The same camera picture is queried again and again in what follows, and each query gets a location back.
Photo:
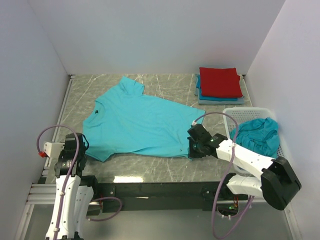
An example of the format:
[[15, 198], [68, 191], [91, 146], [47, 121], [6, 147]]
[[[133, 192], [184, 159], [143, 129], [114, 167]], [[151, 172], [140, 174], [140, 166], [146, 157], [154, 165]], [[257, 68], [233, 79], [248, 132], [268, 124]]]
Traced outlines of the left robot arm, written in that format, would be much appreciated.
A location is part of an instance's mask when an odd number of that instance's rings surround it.
[[54, 166], [56, 194], [46, 240], [82, 240], [83, 224], [90, 201], [100, 195], [95, 176], [82, 176], [87, 162], [88, 141], [77, 133], [79, 149], [73, 134], [65, 136], [65, 143]]

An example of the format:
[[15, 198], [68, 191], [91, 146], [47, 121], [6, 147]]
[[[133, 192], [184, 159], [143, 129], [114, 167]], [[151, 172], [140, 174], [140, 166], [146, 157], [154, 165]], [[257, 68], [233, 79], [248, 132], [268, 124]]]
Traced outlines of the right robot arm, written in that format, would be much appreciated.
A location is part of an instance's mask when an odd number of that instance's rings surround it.
[[254, 196], [264, 198], [270, 206], [282, 211], [302, 188], [289, 161], [282, 156], [260, 155], [233, 143], [224, 135], [211, 135], [202, 124], [194, 123], [187, 132], [190, 159], [213, 156], [250, 174], [229, 174], [225, 177], [219, 193], [226, 200], [235, 195]]

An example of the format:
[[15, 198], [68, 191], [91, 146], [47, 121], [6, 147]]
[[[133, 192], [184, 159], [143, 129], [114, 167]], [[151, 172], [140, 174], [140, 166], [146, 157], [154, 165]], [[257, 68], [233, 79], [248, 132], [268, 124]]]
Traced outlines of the light blue t-shirt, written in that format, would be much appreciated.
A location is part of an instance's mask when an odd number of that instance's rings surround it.
[[83, 121], [88, 140], [86, 154], [105, 162], [114, 154], [186, 157], [188, 129], [202, 109], [144, 93], [145, 86], [128, 77], [95, 101]]

